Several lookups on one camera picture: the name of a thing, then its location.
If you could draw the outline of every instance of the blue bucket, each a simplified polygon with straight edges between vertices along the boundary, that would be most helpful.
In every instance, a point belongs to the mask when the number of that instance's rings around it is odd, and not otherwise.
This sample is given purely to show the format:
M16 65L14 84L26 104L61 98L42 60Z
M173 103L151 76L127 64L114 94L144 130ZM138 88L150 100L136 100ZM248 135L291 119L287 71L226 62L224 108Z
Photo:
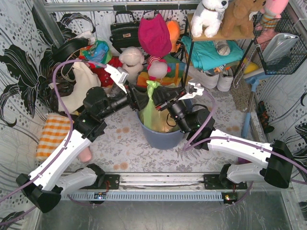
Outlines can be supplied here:
M187 108L190 110L192 103L191 100L184 100ZM139 113L137 113L139 122L142 126L143 134L147 140L147 142L151 145L151 147L159 149L159 150L169 150L176 147L180 141L182 140L184 133L181 130L171 132L171 133L159 133L153 130L150 130L140 120Z

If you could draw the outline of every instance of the black wire basket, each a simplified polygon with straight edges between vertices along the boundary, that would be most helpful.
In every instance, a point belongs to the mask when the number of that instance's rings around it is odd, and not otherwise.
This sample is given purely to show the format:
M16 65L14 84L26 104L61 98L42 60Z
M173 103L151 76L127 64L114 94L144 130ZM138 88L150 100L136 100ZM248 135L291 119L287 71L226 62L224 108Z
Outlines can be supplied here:
M262 39L261 43L259 43L260 49L257 50L265 74L266 75L293 74L307 58L307 48L300 34L294 28L294 23L290 20L289 16L286 13L282 14L281 19L273 19L262 24L261 24L261 17L262 14L257 15L254 27L254 35L255 35L254 42L255 44L258 44L258 41ZM286 55L265 62L262 52L271 41L271 39L266 40L265 38L268 39L268 37L271 37L269 35L272 35L274 32L297 35L298 40Z

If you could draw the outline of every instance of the black bag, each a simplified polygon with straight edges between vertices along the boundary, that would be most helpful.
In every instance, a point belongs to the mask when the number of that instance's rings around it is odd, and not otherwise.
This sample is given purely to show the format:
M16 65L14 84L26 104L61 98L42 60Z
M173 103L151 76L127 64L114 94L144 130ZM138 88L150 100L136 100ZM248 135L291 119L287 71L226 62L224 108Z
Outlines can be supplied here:
M133 21L129 23L117 23L116 16L119 14L130 14ZM138 38L140 23L135 20L131 11L118 11L115 14L115 23L110 25L111 34L110 41L113 47L119 52L121 48L128 48L130 46L140 47L140 42Z

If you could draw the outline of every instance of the brown teddy bear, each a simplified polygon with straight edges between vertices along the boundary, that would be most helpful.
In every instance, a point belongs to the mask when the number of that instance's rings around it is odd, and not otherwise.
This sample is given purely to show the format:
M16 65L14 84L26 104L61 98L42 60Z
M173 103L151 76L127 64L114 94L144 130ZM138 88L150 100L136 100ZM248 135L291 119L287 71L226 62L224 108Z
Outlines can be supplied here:
M252 35L254 26L251 16L261 10L265 2L265 0L235 0L231 2L224 14L222 35L229 37L234 26L240 26L244 36Z

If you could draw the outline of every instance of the teal towel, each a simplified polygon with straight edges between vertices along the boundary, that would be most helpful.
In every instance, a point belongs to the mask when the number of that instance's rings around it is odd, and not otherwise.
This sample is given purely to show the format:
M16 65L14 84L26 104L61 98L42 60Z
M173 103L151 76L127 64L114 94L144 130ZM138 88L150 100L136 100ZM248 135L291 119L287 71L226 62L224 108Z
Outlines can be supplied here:
M189 53L191 39L187 36L183 36L181 41L186 46ZM217 53L213 41L194 42L191 57L193 66L198 69L210 70L217 66L241 60L243 57L243 50L240 49L234 41L227 41L227 43L230 47L230 54L221 56Z

